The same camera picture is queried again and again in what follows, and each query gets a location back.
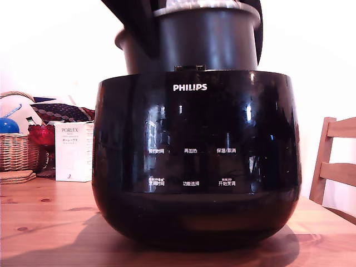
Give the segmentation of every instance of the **blue ball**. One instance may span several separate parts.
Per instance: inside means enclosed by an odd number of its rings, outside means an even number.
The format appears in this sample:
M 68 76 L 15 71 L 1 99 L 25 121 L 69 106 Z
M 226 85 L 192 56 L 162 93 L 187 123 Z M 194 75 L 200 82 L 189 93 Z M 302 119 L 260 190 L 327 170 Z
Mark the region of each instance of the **blue ball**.
M 18 127 L 16 121 L 10 118 L 0 118 L 0 134 L 17 134 L 20 133 L 20 128 Z

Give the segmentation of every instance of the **black rice cooker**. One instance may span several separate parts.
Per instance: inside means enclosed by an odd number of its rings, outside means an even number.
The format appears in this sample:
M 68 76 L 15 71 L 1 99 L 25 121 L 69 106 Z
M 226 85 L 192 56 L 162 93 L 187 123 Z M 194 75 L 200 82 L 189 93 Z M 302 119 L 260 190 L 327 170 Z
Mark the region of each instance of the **black rice cooker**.
M 124 15 L 115 12 L 123 8 L 103 2 L 125 24 Z M 151 3 L 146 23 L 152 22 L 156 42 L 139 42 L 134 23 L 116 38 L 130 75 L 100 84 L 95 200 L 118 232 L 160 248 L 255 244 L 287 223 L 300 195 L 291 79 L 256 70 L 260 16 L 253 6 L 182 2 L 157 10 Z M 174 23 L 179 18 L 200 26 L 182 28 Z M 224 19 L 235 23 L 228 26 L 229 38 L 218 32 Z M 198 49 L 202 26 L 211 33 Z M 240 33 L 249 34 L 234 39 L 244 26 Z M 145 55 L 142 61 L 139 55 Z

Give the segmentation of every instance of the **philips logo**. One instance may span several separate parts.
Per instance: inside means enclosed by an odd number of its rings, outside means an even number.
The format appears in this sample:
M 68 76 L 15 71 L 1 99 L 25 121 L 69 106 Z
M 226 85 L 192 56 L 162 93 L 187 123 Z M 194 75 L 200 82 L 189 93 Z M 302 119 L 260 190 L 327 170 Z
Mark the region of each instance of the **philips logo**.
M 207 84 L 197 84 L 197 85 L 173 85 L 173 91 L 206 91 Z

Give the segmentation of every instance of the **wooden table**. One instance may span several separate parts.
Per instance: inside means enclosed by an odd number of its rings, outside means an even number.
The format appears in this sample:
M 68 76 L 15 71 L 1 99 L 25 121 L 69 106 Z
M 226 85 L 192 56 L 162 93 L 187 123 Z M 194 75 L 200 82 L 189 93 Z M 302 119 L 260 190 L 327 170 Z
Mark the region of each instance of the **wooden table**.
M 301 197 L 281 231 L 256 248 L 171 253 L 115 232 L 91 183 L 36 178 L 1 186 L 1 267 L 6 266 L 356 266 L 356 226 Z

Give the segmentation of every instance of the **white wall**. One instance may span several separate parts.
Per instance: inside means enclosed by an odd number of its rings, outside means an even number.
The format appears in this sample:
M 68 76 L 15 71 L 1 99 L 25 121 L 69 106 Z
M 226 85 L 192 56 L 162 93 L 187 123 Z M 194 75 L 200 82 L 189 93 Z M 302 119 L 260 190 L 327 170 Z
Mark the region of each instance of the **white wall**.
M 1 0 L 1 91 L 71 95 L 95 108 L 100 81 L 125 75 L 121 22 L 100 0 Z
M 259 69 L 293 79 L 302 194 L 309 196 L 323 118 L 356 116 L 356 45 L 349 35 L 355 32 L 356 2 L 261 2 L 265 35 Z M 72 95 L 79 106 L 94 108 L 98 83 L 126 74 L 123 53 L 113 43 L 122 25 L 100 0 L 1 0 L 0 25 L 2 91 Z M 354 142 L 335 141 L 334 162 L 356 162 L 348 145 L 355 148 Z M 356 214 L 355 195 L 354 188 L 330 182 L 324 204 Z

